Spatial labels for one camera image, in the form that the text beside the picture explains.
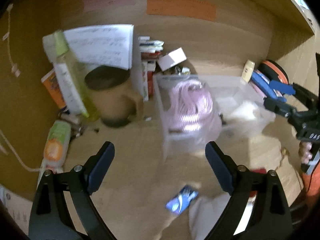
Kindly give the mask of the right hand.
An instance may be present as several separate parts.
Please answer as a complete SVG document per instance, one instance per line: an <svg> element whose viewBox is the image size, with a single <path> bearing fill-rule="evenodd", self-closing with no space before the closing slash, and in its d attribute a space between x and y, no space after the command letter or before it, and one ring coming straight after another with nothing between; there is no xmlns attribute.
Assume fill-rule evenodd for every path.
<svg viewBox="0 0 320 240"><path fill-rule="evenodd" d="M312 159L311 153L312 143L311 142L300 142L299 143L299 157L302 164L308 164L308 162Z"/></svg>

